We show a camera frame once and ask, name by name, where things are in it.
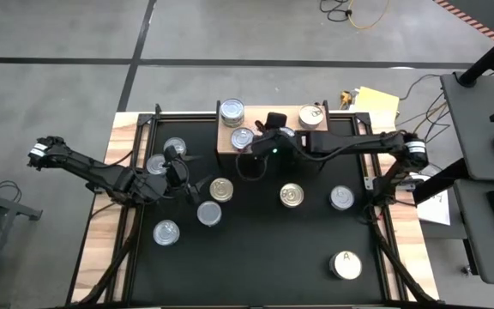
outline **yellow cable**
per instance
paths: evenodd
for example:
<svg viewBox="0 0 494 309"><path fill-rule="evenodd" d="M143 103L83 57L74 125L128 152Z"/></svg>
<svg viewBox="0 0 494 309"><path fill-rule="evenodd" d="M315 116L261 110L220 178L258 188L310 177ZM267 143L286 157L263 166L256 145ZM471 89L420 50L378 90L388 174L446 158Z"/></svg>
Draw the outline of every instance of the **yellow cable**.
<svg viewBox="0 0 494 309"><path fill-rule="evenodd" d="M434 110L432 110L432 112L428 114L428 117L425 117L424 119L422 119L422 121L419 122L419 124L417 124L417 126L415 127L415 130L413 130L413 133L417 133L417 130L426 121L427 118L430 118L433 114L435 114L440 109L445 109L447 107L445 104L446 104L446 102L443 102L440 106L438 106Z"/></svg>
<svg viewBox="0 0 494 309"><path fill-rule="evenodd" d="M352 10L352 6L353 6L353 3L354 3L355 0L352 0L350 2L350 4L348 5L348 9ZM353 22L353 19L352 19L352 15L349 15L348 16L348 20L350 21L350 23L352 24L352 26L356 27L357 29L360 29L360 30L366 30L366 29L371 29L373 26L375 26L383 17L384 15L386 14L386 12L388 11L388 6L390 5L390 0L387 0L386 2L386 7L384 8L384 11L383 13L381 14L380 17L378 17L377 21L373 22L372 24L370 24L369 26L364 26L364 27L361 27L361 26L358 26L356 25L354 22Z"/></svg>

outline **wooden table frame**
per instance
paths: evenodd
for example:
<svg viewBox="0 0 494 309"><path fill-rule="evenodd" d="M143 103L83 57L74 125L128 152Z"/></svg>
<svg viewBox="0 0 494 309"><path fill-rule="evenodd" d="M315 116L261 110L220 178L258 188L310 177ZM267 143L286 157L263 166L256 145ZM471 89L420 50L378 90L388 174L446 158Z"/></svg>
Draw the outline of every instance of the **wooden table frame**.
<svg viewBox="0 0 494 309"><path fill-rule="evenodd" d="M155 132L137 132L140 127L139 122L146 122L148 118L139 118L140 114L145 112L120 112L116 114L112 126L111 138L106 152L105 162L111 163L125 156L135 145L140 149L138 156L133 159L138 167L142 167L144 162L144 152L147 148L148 136ZM165 115L166 121L172 121L173 118L183 118L184 115L190 117L215 117L215 112L162 112ZM370 112L370 122L373 132L392 131L394 127L395 112L378 111ZM360 126L361 133L364 133L364 126ZM388 168L394 163L395 159L388 154L380 154L377 156L380 169L385 173ZM375 155L366 154L364 156L365 165L367 168L366 176L376 176L374 168ZM397 198L409 203L413 202L413 197L410 193L398 192ZM101 195L94 199L93 211L102 208L109 203L108 196ZM83 241L78 264L73 276L73 281L69 291L67 303L81 300L91 290L92 286L99 280L102 273L112 260L115 249L122 243L116 241L126 237L130 231L134 209L114 208L97 215L87 224L87 231ZM389 206L389 216L384 216L384 220L391 220L394 227L395 243L397 244L400 258L403 264L407 267L414 279L430 296L437 299L436 284L431 271L430 260L425 248L425 242L417 216L417 211L414 207L405 206L402 204L394 204ZM379 222L383 234L386 236L388 232L384 228L383 221ZM398 300L401 296L401 291L398 290L396 284L396 274L386 257L384 258L386 274L389 283L389 296L392 300ZM111 285L113 291L123 291L125 267L127 261L123 261L117 273L115 282ZM121 294L114 293L105 294L105 297L100 298L100 302L105 300L121 300ZM414 300L413 296L408 294L409 300Z"/></svg>

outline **can lid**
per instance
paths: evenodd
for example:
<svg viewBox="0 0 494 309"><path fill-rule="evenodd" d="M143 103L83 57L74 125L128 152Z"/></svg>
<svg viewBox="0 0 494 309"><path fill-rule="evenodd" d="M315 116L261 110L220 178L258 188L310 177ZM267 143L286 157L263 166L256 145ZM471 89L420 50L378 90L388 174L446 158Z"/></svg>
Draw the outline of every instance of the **can lid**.
<svg viewBox="0 0 494 309"><path fill-rule="evenodd" d="M289 127L281 127L280 131L285 132L290 137L295 137L295 130Z"/></svg>
<svg viewBox="0 0 494 309"><path fill-rule="evenodd" d="M222 216L219 204L213 201L203 202L197 208L197 219L208 227L219 223Z"/></svg>
<svg viewBox="0 0 494 309"><path fill-rule="evenodd" d="M163 167L165 157L162 154L154 154L146 161L146 169L153 175L165 175L167 168Z"/></svg>
<svg viewBox="0 0 494 309"><path fill-rule="evenodd" d="M158 245L172 245L180 237L177 223L171 220L163 220L154 228L154 240Z"/></svg>
<svg viewBox="0 0 494 309"><path fill-rule="evenodd" d="M331 205L338 210L349 209L353 200L352 190L344 185L337 185L331 191Z"/></svg>
<svg viewBox="0 0 494 309"><path fill-rule="evenodd" d="M304 200L304 191L300 185L286 184L281 187L280 199L287 207L296 207Z"/></svg>
<svg viewBox="0 0 494 309"><path fill-rule="evenodd" d="M315 105L302 106L298 116L305 124L317 125L323 121L323 110Z"/></svg>
<svg viewBox="0 0 494 309"><path fill-rule="evenodd" d="M220 104L220 114L225 118L240 118L244 114L244 104L238 99L228 99Z"/></svg>
<svg viewBox="0 0 494 309"><path fill-rule="evenodd" d="M342 251L331 258L331 270L340 279L353 280L361 274L361 261L351 251Z"/></svg>
<svg viewBox="0 0 494 309"><path fill-rule="evenodd" d="M226 202L233 194L232 182L225 178L217 178L211 183L209 192L211 193L211 197L218 202Z"/></svg>
<svg viewBox="0 0 494 309"><path fill-rule="evenodd" d="M237 149L243 149L251 142L255 133L247 128L237 128L232 132L232 145Z"/></svg>
<svg viewBox="0 0 494 309"><path fill-rule="evenodd" d="M169 146L174 146L177 150L177 154L183 155L186 153L186 142L180 137L171 137L165 141L163 144L163 150L167 149Z"/></svg>

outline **wooden board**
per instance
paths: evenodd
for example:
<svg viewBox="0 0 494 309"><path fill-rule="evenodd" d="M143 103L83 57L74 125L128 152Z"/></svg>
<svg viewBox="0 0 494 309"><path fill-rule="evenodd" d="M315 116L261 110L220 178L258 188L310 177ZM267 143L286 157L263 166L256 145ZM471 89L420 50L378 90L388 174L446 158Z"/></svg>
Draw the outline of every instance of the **wooden board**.
<svg viewBox="0 0 494 309"><path fill-rule="evenodd" d="M259 114L264 115L262 120L266 119L266 114L270 110L276 111L278 108L280 107L264 107L259 112ZM106 163L119 160L132 149L136 131L136 120L139 113L145 112L119 112L116 114L106 152ZM371 112L370 119L373 133L395 130L395 111L381 110ZM142 138L142 149L144 149L145 146L146 136ZM366 155L365 159L367 166L371 167L371 157ZM385 173L395 162L395 158L388 154L380 154L379 162L381 164L382 172ZM374 171L372 171L371 168L368 168L368 174L368 176L374 175ZM413 196L410 193L398 192L396 197L398 200L413 203ZM98 209L107 203L107 197L96 197L95 209ZM430 259L428 258L428 253L426 251L425 239L420 228L417 210L414 207L402 204L390 205L389 207L401 261L406 265L407 269L422 289L427 294L437 299L436 283L434 282ZM81 300L87 295L88 291L98 281L109 265L118 220L119 208L116 207L108 209L107 212L100 213L91 221L87 232L83 255L81 257L79 273L75 281L72 301ZM380 222L380 225L383 233L386 234L383 230L383 221ZM123 269L125 265L126 261L123 262L120 273L118 274L115 300L120 299L121 290L123 288ZM390 294L393 299L399 299L395 285L394 269L386 258L385 267L389 285L391 287ZM414 300L412 295L409 294L409 296L410 300Z"/></svg>
<svg viewBox="0 0 494 309"><path fill-rule="evenodd" d="M262 123L266 122L266 117L269 112L279 112L287 115L286 126L293 130L306 130L298 122L298 111L302 106L246 106L245 118L241 127L251 129L256 135L261 135L256 129L255 121L259 120ZM325 106L321 106L323 110L323 121L314 130L327 130L327 117ZM219 117L219 131L217 135L217 151L219 154L237 154L238 151L232 146L232 132L236 128L230 128L223 124Z"/></svg>

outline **gray concrete floor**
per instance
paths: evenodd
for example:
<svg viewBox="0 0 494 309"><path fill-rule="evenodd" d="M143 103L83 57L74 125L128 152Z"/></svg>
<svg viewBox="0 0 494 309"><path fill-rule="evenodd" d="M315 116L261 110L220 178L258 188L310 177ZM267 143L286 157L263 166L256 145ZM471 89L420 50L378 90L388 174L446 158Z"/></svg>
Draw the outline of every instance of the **gray concrete floor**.
<svg viewBox="0 0 494 309"><path fill-rule="evenodd" d="M0 1L0 57L130 58L147 4ZM378 15L382 1L356 5L358 22L364 23ZM465 63L492 45L431 0L394 0L383 21L369 31L327 21L316 0L159 0L142 57ZM64 171L38 173L26 167L26 154L36 137L59 135L76 150L102 159L127 69L0 64L0 180L15 180L24 192L22 201L44 210L39 222L16 222L0 263L0 304L63 304L93 195ZM449 72L142 66L127 110L151 111L160 103L167 111L207 111L227 97L250 105L327 99L338 106L343 89L366 86L403 95L419 76ZM398 121L425 111L439 87L436 78L416 86L401 102ZM415 124L401 128L411 130ZM429 151L431 161L442 167L458 159L454 128L432 141ZM494 306L494 286L478 277L459 279L457 266L465 263L461 243L432 240L428 250L444 300Z"/></svg>

